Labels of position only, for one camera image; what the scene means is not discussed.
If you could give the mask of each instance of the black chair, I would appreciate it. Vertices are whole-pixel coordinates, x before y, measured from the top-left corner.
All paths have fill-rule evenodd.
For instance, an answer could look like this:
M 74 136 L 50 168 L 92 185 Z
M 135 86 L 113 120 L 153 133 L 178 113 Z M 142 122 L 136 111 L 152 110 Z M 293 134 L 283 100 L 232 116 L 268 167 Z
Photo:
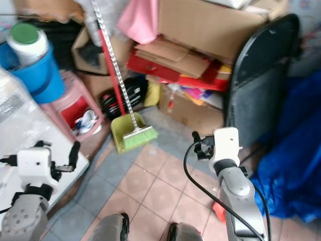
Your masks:
M 249 147 L 264 134 L 276 130 L 298 36 L 299 19 L 290 14 L 263 26 L 239 53 L 224 111 L 225 126 L 239 130 L 240 145 Z

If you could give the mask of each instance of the white container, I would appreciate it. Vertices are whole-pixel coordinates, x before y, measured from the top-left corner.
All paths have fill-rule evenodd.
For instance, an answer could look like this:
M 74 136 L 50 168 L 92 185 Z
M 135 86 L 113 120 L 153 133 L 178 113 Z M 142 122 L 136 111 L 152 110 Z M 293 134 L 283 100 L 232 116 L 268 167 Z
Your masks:
M 49 43 L 44 31 L 38 30 L 30 24 L 17 25 L 20 25 L 18 31 L 21 31 L 21 33 L 18 33 L 19 37 L 17 38 L 17 29 L 15 29 L 15 33 L 11 31 L 8 35 L 7 42 L 13 49 L 15 54 L 18 56 L 21 64 L 20 67 L 23 67 L 31 65 L 41 59 L 47 53 L 49 49 Z M 21 38 L 23 38 L 24 36 L 24 31 L 27 31 L 28 33 L 28 36 L 26 34 L 26 41 L 24 39 L 21 40 Z M 33 32 L 33 36 L 31 38 L 29 33 L 32 31 L 36 32 Z

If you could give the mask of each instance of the pink plastic stool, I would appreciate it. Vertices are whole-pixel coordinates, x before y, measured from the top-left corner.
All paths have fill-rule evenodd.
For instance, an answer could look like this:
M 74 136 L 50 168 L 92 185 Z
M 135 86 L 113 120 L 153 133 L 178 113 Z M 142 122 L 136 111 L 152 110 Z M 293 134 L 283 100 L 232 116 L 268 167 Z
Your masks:
M 52 103 L 41 104 L 40 107 L 72 142 L 82 141 L 91 136 L 105 122 L 104 116 L 76 75 L 68 71 L 63 73 L 62 77 L 66 84 L 66 91 L 63 96 Z M 97 115 L 97 122 L 87 133 L 74 136 L 72 128 L 76 124 L 75 120 L 82 117 L 88 108 Z

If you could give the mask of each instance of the tile floor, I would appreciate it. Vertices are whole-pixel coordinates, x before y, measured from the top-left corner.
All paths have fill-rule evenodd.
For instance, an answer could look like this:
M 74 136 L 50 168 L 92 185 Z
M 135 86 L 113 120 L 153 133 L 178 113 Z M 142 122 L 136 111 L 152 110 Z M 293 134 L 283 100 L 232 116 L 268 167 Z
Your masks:
M 180 159 L 153 144 L 121 155 L 112 145 L 99 158 L 82 197 L 48 227 L 43 241 L 86 241 L 101 219 L 122 212 L 131 221 L 129 241 L 166 240 L 171 222 L 195 226 L 204 241 L 227 240 L 212 201 L 187 179 Z M 188 169 L 216 194 L 217 179 L 203 172 L 205 167 L 190 162 Z M 273 241 L 321 240 L 317 231 L 292 219 L 272 218 L 271 223 Z

